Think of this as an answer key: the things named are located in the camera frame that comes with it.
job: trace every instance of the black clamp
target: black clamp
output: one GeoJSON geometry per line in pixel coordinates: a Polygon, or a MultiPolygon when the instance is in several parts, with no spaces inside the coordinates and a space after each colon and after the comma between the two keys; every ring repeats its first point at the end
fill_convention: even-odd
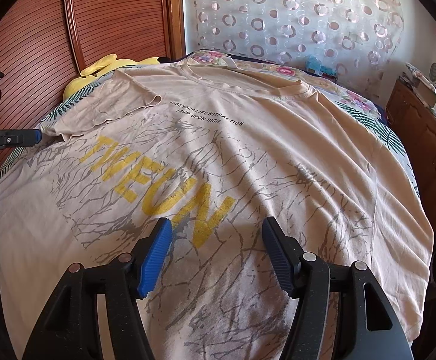
{"type": "Polygon", "coordinates": [[[317,360],[330,292],[339,293],[333,360],[413,360],[401,324],[383,289],[362,261],[328,264],[288,237],[276,219],[262,237],[281,288],[300,298],[280,360],[317,360]]]}
{"type": "Polygon", "coordinates": [[[40,130],[0,130],[0,150],[9,147],[30,147],[41,141],[40,130]]]}
{"type": "Polygon", "coordinates": [[[71,264],[40,314],[23,360],[103,360],[97,294],[105,294],[115,359],[153,360],[136,299],[155,287],[171,240],[171,222],[160,218],[149,237],[107,265],[71,264]]]}

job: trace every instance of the yellow plush toy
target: yellow plush toy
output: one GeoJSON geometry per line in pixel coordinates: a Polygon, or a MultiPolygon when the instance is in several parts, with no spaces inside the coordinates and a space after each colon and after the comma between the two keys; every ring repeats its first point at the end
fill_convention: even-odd
{"type": "Polygon", "coordinates": [[[63,100],[68,99],[80,89],[97,80],[104,74],[127,65],[156,65],[159,64],[158,57],[144,59],[135,62],[132,59],[116,59],[116,54],[109,54],[96,61],[91,66],[80,72],[80,77],[71,80],[63,92],[63,100]]]}

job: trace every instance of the beige t-shirt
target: beige t-shirt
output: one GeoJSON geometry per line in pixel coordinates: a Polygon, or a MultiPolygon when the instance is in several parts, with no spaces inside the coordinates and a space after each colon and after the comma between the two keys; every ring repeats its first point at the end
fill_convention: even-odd
{"type": "Polygon", "coordinates": [[[432,229],[389,150],[313,87],[193,61],[123,69],[45,132],[65,142],[30,149],[0,180],[0,289],[19,357],[68,265],[107,263],[160,216],[174,239],[138,301],[157,359],[279,358],[297,301],[262,243],[267,216],[325,261],[366,262],[417,337],[432,229]]]}

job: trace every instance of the circle pattern curtain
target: circle pattern curtain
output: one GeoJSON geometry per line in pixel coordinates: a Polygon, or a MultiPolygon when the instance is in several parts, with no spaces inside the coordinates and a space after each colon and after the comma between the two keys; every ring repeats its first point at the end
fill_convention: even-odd
{"type": "Polygon", "coordinates": [[[192,44],[303,68],[307,56],[333,68],[338,83],[377,98],[399,44],[399,0],[190,0],[192,44]]]}

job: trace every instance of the wardrobe door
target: wardrobe door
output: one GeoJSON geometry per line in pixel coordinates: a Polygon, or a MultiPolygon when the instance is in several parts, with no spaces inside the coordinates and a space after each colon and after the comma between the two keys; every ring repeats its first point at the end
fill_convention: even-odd
{"type": "Polygon", "coordinates": [[[89,66],[102,56],[169,56],[166,0],[73,0],[77,38],[89,66]]]}

